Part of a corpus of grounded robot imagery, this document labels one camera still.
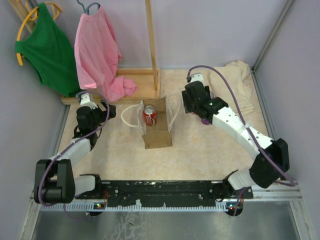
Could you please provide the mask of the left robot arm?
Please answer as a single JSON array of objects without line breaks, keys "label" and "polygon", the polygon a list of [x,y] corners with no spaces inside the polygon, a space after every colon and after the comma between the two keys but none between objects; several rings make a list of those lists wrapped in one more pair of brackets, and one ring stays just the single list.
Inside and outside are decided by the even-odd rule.
[{"label": "left robot arm", "polygon": [[116,117],[115,105],[101,101],[105,110],[93,102],[84,103],[76,111],[77,125],[71,143],[50,159],[41,159],[35,166],[33,199],[43,206],[69,204],[83,193],[97,199],[103,195],[104,186],[98,174],[74,177],[73,166],[95,147],[97,132],[107,120]]}]

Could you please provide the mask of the red soda can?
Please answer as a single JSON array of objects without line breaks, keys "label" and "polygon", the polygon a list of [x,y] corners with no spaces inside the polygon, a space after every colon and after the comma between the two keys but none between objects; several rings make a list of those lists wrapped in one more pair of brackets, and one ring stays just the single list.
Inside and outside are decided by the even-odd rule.
[{"label": "red soda can", "polygon": [[143,110],[143,117],[147,126],[154,126],[157,123],[156,108],[152,105],[147,105]]}]

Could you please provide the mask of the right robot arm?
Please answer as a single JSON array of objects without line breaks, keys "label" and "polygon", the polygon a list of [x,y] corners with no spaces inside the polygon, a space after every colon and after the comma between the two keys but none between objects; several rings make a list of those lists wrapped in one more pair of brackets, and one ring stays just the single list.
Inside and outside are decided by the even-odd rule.
[{"label": "right robot arm", "polygon": [[226,177],[223,192],[235,198],[241,189],[257,185],[267,189],[290,168],[289,147],[285,140],[274,140],[244,124],[220,97],[212,98],[209,87],[200,81],[187,84],[181,92],[186,113],[194,113],[228,133],[253,159],[251,167]]}]

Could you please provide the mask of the purple Fanta can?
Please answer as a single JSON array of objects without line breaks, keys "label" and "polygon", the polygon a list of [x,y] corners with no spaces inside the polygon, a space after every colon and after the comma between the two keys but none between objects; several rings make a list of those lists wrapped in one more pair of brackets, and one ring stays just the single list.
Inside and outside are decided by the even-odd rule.
[{"label": "purple Fanta can", "polygon": [[211,123],[206,120],[206,119],[201,119],[201,122],[204,124],[204,125],[210,125]]}]

